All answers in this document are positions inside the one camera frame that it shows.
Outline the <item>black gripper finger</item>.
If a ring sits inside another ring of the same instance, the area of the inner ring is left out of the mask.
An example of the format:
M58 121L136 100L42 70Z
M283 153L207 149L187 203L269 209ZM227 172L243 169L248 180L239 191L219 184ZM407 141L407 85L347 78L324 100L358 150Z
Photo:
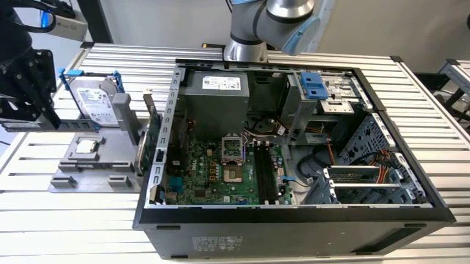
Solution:
M52 94L56 92L56 78L52 52L46 49L33 49L33 80L38 99L34 100L36 107L48 119L53 129L60 126L60 118L53 110Z
M20 93L12 96L1 93L1 121L18 120L33 122L40 117L40 114L28 94Z

